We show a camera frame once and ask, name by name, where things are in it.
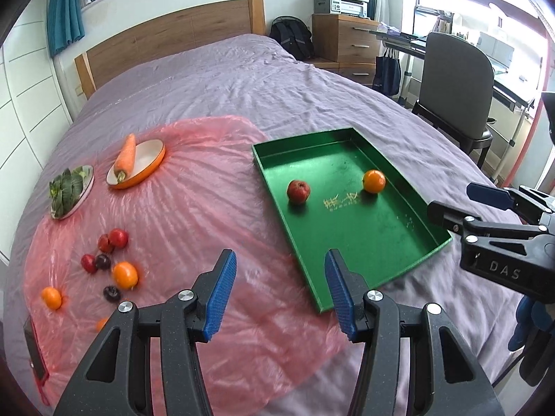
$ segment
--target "printer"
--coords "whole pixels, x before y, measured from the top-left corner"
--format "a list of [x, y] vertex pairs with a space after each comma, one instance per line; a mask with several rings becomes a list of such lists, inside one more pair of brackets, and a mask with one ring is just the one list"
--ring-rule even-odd
[[347, 14], [367, 17], [370, 0], [314, 0], [315, 14]]

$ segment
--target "white wardrobe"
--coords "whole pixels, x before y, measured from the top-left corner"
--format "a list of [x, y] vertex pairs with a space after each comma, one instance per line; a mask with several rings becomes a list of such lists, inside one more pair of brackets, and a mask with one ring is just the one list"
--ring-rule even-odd
[[0, 49], [0, 260], [4, 263], [38, 176], [71, 124], [48, 56], [46, 2], [29, 3]]

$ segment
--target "red cable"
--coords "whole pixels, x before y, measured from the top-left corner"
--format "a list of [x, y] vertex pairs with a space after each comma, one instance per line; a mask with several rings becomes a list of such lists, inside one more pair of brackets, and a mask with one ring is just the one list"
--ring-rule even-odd
[[[549, 36], [547, 36], [547, 67], [546, 67], [546, 75], [543, 79], [543, 87], [542, 90], [547, 90], [547, 83], [549, 81], [549, 69], [551, 68], [551, 48], [552, 48], [552, 41], [551, 38]], [[511, 181], [513, 181], [514, 179], [514, 175], [516, 174], [518, 168], [520, 167], [522, 160], [524, 159], [524, 156], [526, 155], [526, 152], [528, 151], [528, 147], [530, 146], [530, 143], [532, 142], [532, 137], [534, 136], [534, 132], [536, 131], [536, 127], [538, 125], [538, 121], [539, 118], [542, 116], [542, 110], [543, 110], [543, 100], [540, 99], [539, 103], [538, 103], [538, 107], [536, 109], [536, 115], [534, 116], [534, 121], [532, 122], [532, 126], [530, 127], [530, 132], [528, 133], [528, 137], [526, 137], [526, 140], [524, 141], [524, 145], [522, 146], [522, 150], [521, 152], [518, 154], [518, 158], [514, 163], [513, 168], [511, 169], [511, 172], [509, 172], [509, 175], [507, 175], [507, 178], [505, 179], [505, 181], [503, 181], [503, 185], [502, 187], [506, 187], [506, 186], [510, 186], [511, 185]]]

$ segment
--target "phone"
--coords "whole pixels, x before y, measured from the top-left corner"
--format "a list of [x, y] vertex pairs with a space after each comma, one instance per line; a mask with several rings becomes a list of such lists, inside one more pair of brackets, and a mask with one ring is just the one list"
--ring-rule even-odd
[[44, 364], [44, 359], [41, 355], [41, 351], [38, 348], [37, 336], [35, 334], [33, 321], [31, 321], [30, 316], [27, 318], [27, 322], [25, 322], [23, 330], [25, 333], [27, 348], [29, 349], [29, 356], [31, 358], [31, 368], [37, 381], [37, 385], [39, 387], [42, 387], [48, 379], [48, 371], [46, 369], [46, 365]]

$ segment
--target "white plate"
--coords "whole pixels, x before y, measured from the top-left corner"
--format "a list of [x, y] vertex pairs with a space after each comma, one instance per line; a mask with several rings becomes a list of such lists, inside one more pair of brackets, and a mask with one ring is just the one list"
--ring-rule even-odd
[[83, 172], [87, 173], [88, 175], [85, 176], [85, 178], [83, 179], [83, 191], [81, 192], [81, 195], [79, 196], [79, 200], [77, 201], [75, 206], [73, 208], [71, 208], [71, 211], [69, 211], [65, 216], [62, 216], [62, 217], [59, 217], [59, 218], [54, 217], [54, 211], [52, 210], [52, 206], [51, 206], [50, 207], [50, 215], [51, 215], [52, 219], [63, 220], [66, 217], [71, 216], [74, 212], [77, 211], [77, 208], [79, 208], [79, 206], [81, 206], [81, 204], [88, 197], [91, 189], [93, 188], [93, 183], [94, 183], [93, 167], [92, 166], [83, 166]]

